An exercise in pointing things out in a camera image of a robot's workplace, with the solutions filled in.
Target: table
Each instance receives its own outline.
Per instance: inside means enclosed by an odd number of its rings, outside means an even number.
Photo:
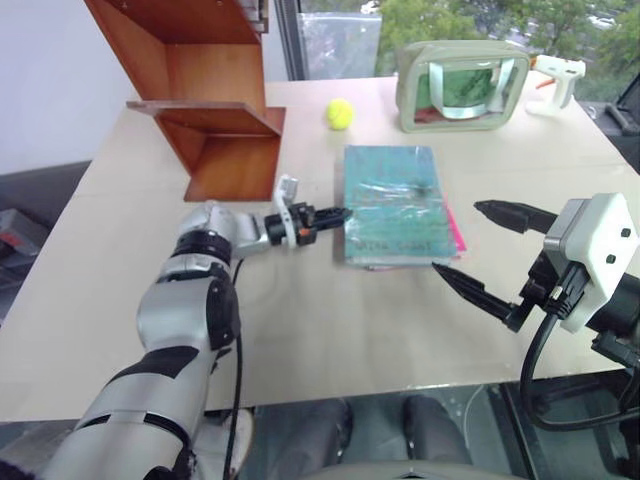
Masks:
[[[540,80],[530,75],[522,101],[550,93],[533,88]],[[574,101],[557,118],[529,116],[521,101],[494,131],[406,135],[397,127],[394,93],[393,78],[268,85],[268,103],[288,108],[278,175],[300,179],[300,201],[323,208],[340,200],[346,144],[431,146],[468,245],[456,267],[513,300],[542,236],[495,226],[474,201],[558,212],[569,198],[622,191],[640,218],[640,177]],[[336,96],[355,107],[344,132],[322,122]],[[78,418],[105,382],[140,359],[136,310],[194,206],[182,201],[187,182],[153,121],[123,110],[0,330],[0,421]],[[515,335],[430,269],[372,273],[334,262],[340,238],[322,233],[313,246],[274,248],[245,262],[238,282],[242,404],[518,378],[539,311]],[[639,256],[629,270],[635,275]],[[590,351],[593,336],[555,332],[537,375],[615,368]],[[234,368],[230,355],[211,377],[208,408],[231,405]]]

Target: book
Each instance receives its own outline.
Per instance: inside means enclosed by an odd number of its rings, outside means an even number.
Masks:
[[[430,265],[464,248],[429,147],[347,146],[344,192],[350,265]]]

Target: tennis ball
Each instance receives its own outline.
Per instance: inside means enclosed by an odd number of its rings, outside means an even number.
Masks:
[[[353,121],[353,107],[344,98],[334,98],[327,107],[327,121],[333,130],[344,130]]]

